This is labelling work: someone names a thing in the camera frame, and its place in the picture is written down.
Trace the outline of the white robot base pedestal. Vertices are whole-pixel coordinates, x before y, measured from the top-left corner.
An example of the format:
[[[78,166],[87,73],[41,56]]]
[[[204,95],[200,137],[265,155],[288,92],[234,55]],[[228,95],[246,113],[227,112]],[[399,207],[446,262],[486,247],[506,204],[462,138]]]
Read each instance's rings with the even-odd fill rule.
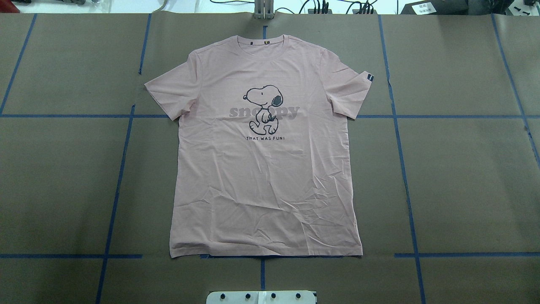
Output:
[[[211,292],[207,304],[316,304],[316,292],[310,290],[254,290]]]

